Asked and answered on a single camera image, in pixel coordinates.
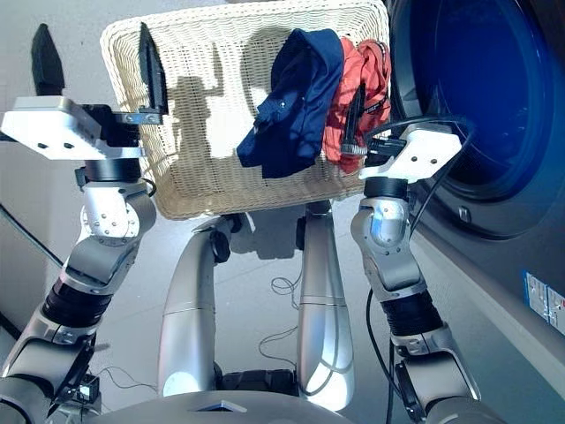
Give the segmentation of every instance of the washing machine door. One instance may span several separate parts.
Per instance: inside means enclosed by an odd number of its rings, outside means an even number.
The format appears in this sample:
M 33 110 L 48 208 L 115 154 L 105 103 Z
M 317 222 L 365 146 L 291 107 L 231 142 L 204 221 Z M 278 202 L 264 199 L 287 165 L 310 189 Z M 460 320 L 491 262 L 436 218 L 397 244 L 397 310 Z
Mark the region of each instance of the washing machine door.
M 483 311 L 509 323 L 507 337 L 565 397 L 563 1 L 398 0 L 391 54 L 396 117 L 453 113 L 478 127 L 422 230 L 490 293 L 498 306 Z
M 395 113 L 461 114 L 478 126 L 477 137 L 438 190 L 423 222 L 481 262 L 473 252 L 487 245 L 479 241 L 518 240 L 549 220 L 556 225 L 553 234 L 545 229 L 533 242 L 541 246 L 545 264 L 562 262 L 563 3 L 398 1 L 391 26 Z M 420 187 L 421 195 L 428 187 Z M 522 247 L 520 252 L 537 255 Z M 513 251 L 514 259 L 517 248 L 517 242 L 496 247 Z M 563 265 L 553 265 L 546 274 L 557 280 L 564 271 Z M 565 284 L 560 288 L 565 292 Z M 521 286 L 513 292 L 523 295 Z

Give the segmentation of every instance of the navy blue clothing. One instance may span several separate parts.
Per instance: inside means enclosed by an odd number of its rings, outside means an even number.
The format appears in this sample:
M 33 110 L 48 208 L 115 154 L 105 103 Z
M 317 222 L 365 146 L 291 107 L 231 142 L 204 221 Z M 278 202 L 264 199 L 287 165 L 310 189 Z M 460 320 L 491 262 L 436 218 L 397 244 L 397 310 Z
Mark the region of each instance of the navy blue clothing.
M 241 164 L 262 165 L 263 178 L 312 166 L 342 73 L 343 48 L 334 31 L 292 31 L 271 69 L 272 92 L 237 147 Z

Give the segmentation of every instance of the wicker basket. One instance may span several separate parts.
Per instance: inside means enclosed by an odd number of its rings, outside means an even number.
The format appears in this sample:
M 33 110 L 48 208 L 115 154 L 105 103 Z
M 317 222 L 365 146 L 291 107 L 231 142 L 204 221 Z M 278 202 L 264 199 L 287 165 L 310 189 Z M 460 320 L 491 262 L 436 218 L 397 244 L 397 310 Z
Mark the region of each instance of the wicker basket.
M 102 54 L 122 110 L 148 103 L 139 75 L 139 24 L 147 24 L 167 76 L 169 115 L 142 128 L 144 172 L 169 219 L 277 208 L 343 197 L 362 188 L 323 155 L 287 178 L 243 168 L 235 148 L 270 90 L 271 64 L 290 31 L 332 28 L 355 43 L 388 43 L 381 0 L 288 0 L 173 11 L 116 22 Z

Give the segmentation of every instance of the wire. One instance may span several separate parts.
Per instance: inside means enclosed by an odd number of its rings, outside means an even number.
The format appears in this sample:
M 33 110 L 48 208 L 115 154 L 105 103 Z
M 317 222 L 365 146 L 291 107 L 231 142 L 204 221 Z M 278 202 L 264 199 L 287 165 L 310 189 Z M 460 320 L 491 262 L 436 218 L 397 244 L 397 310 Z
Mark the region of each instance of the wire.
M 420 206 L 418 213 L 414 216 L 410 230 L 411 236 L 412 234 L 414 234 L 414 231 L 416 230 L 416 226 L 420 222 L 420 218 L 422 217 L 422 214 L 424 214 L 424 210 L 426 209 L 427 204 L 433 198 L 435 192 L 438 190 L 438 188 L 440 188 L 441 184 L 445 181 L 445 178 L 448 176 L 448 174 L 451 172 L 451 170 L 453 169 L 453 167 L 456 165 L 457 161 L 461 157 L 461 154 L 469 147 L 473 137 L 475 136 L 476 127 L 473 123 L 471 123 L 471 121 L 465 120 L 465 122 L 461 122 L 461 123 L 467 127 L 467 131 L 468 131 L 467 136 L 465 137 L 465 141 L 461 145 L 461 149 L 459 150 L 459 152 L 457 152 L 457 154 L 454 157 L 452 157 L 451 160 L 446 165 L 444 165 L 441 175 L 437 177 L 437 179 L 433 183 L 426 198 L 422 202 L 422 206 Z
M 12 215 L 8 209 L 0 203 L 0 213 L 6 218 L 6 220 L 13 225 L 13 227 L 21 232 L 24 237 L 34 245 L 40 252 L 45 254 L 55 265 L 59 268 L 63 267 L 63 261 L 61 261 L 53 252 L 51 252 L 37 237 L 34 236 L 26 227 L 24 227 L 15 217 Z
M 130 380 L 132 380 L 133 382 L 135 382 L 135 384 L 132 384 L 130 386 L 123 386 L 121 384 L 118 384 L 116 382 L 116 380 L 114 379 L 114 375 L 110 372 L 111 369 L 119 369 L 121 372 L 123 372 L 124 374 L 126 374 Z M 110 378 L 110 380 L 114 383 L 114 385 L 116 387 L 118 387 L 119 389 L 133 389 L 134 387 L 148 387 L 149 389 L 151 389 L 152 391 L 154 391 L 155 393 L 159 393 L 159 390 L 157 389 L 156 386 L 152 385 L 152 384 L 145 384 L 144 382 L 138 382 L 137 380 L 135 380 L 130 373 L 128 373 L 127 371 L 125 371 L 123 368 L 121 367 L 116 367 L 116 366 L 110 366 L 110 367 L 105 367 L 103 369 L 101 369 L 97 374 L 94 374 L 94 376 L 99 376 L 102 373 L 108 373 L 108 376 Z
M 153 197 L 153 195 L 157 193 L 157 184 L 149 178 L 142 178 L 142 180 L 144 180 L 146 183 L 148 183 L 151 186 L 151 191 L 147 194 L 147 196 Z
M 273 278 L 271 280 L 271 290 L 273 291 L 273 293 L 277 294 L 279 296 L 290 295 L 290 304 L 292 305 L 292 308 L 295 309 L 295 310 L 299 309 L 298 303 L 296 302 L 295 293 L 296 293 L 296 289 L 297 289 L 297 287 L 300 283 L 300 279 L 302 278 L 302 271 L 303 270 L 301 269 L 300 274 L 298 274 L 298 277 L 294 282 L 290 281 L 288 278 L 286 278 L 284 276 L 276 276 L 275 278 Z M 261 341 L 257 345 L 257 350 L 259 351 L 261 356 L 263 356 L 265 358 L 269 358 L 270 360 L 281 360 L 283 362 L 286 362 L 287 364 L 292 365 L 294 368 L 296 368 L 297 364 L 295 362 L 288 360 L 286 358 L 280 357 L 280 356 L 269 355 L 268 353 L 265 353 L 263 351 L 263 349 L 264 349 L 265 345 L 268 345 L 269 343 L 276 342 L 276 341 L 279 341 L 279 340 L 284 340 L 285 338 L 291 336 L 292 334 L 294 334 L 294 332 L 297 329 L 298 329 L 298 326 L 294 326 L 290 329 L 286 329 L 285 331 L 281 331 L 280 333 L 275 333 L 275 334 L 271 334 L 269 336 L 264 337 L 263 339 L 261 339 Z
M 373 345 L 373 349 L 375 354 L 377 355 L 377 360 L 379 360 L 380 368 L 382 369 L 383 374 L 387 377 L 388 383 L 392 386 L 394 392 L 399 398 L 402 398 L 400 394 L 400 389 L 396 385 L 395 381 L 392 378 L 392 375 L 388 372 L 387 366 L 385 365 L 385 361 L 380 354 L 379 346 L 377 345 L 377 341 L 374 339 L 373 334 L 373 326 L 371 325 L 371 301 L 373 300 L 373 289 L 369 291 L 367 296 L 367 302 L 365 304 L 365 324 L 367 326 L 367 332 L 369 333 L 369 338 L 371 338 L 371 344 Z
M 270 336 L 263 338 L 259 342 L 259 344 L 257 345 L 257 349 L 259 350 L 259 353 L 261 354 L 261 356 L 264 356 L 265 358 L 269 358 L 270 360 L 281 360 L 283 362 L 286 362 L 287 364 L 292 365 L 294 368 L 296 368 L 297 364 L 295 362 L 292 362 L 291 360 L 287 360 L 286 358 L 283 358 L 281 356 L 269 355 L 268 353 L 264 353 L 263 352 L 263 346 L 267 345 L 269 343 L 272 343 L 272 342 L 276 342 L 278 340 L 284 340 L 286 337 L 293 334 L 297 329 L 298 329 L 298 326 L 294 326 L 291 329 L 287 329 L 287 330 L 282 331 L 280 333 L 271 334 Z
M 433 198 L 435 192 L 438 190 L 438 188 L 440 188 L 441 184 L 445 181 L 445 178 L 448 176 L 448 174 L 451 172 L 453 167 L 456 165 L 457 161 L 461 157 L 461 154 L 471 144 L 471 141 L 475 136 L 477 127 L 466 117 L 462 117 L 458 115 L 425 115 L 420 117 L 409 117 L 406 119 L 401 119 L 399 121 L 390 122 L 385 125 L 377 126 L 371 131 L 363 134 L 363 141 L 365 142 L 365 145 L 369 148 L 369 150 L 371 150 L 371 148 L 374 148 L 373 137 L 375 135 L 384 133 L 385 131 L 392 130 L 394 128 L 404 127 L 412 124 L 421 124 L 424 122 L 443 122 L 450 124 L 460 124 L 467 128 L 467 135 L 465 137 L 465 141 L 461 145 L 461 149 L 459 150 L 459 152 L 457 152 L 457 154 L 454 157 L 452 157 L 451 160 L 446 165 L 444 165 L 442 173 L 440 174 L 439 177 L 436 178 L 435 183 L 433 183 L 426 198 L 422 202 L 422 206 L 418 210 L 418 213 L 415 215 L 414 220 L 411 223 L 410 235 L 412 235 L 416 230 L 416 227 L 420 222 L 420 218 L 422 217 L 422 214 L 424 214 L 424 210 L 426 209 L 430 200 Z
M 388 339 L 388 373 L 390 374 L 392 381 L 395 380 L 395 346 L 392 343 L 392 338 Z M 394 388 L 391 382 L 388 382 L 388 398 L 387 398 L 387 418 L 385 419 L 386 424 L 392 422 L 392 412 L 395 405 Z
M 377 134 L 384 133 L 385 131 L 392 130 L 395 128 L 408 126 L 412 124 L 422 124 L 424 122 L 451 122 L 458 123 L 467 126 L 467 124 L 472 125 L 471 121 L 466 117 L 459 115 L 422 115 L 419 117 L 408 117 L 406 119 L 400 119 L 398 121 L 389 122 L 388 124 L 379 125 L 373 128 L 369 132 L 363 134 L 363 142 L 371 148 L 374 146 L 373 137 Z

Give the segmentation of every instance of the red clothing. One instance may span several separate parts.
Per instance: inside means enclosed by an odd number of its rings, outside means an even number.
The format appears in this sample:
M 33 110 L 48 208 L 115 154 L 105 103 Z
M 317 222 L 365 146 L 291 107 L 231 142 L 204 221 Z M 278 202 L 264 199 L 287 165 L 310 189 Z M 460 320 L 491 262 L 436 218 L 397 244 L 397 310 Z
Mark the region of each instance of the red clothing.
M 357 136 L 360 145 L 361 133 L 383 124 L 388 119 L 391 64 L 388 47 L 381 42 L 365 40 L 356 49 L 349 39 L 343 37 L 342 47 L 343 76 L 329 108 L 323 148 L 331 163 L 339 165 L 346 173 L 352 173 L 359 168 L 359 156 L 344 155 L 340 151 L 347 109 L 359 85 L 365 82 L 365 109 L 371 109 L 359 119 Z

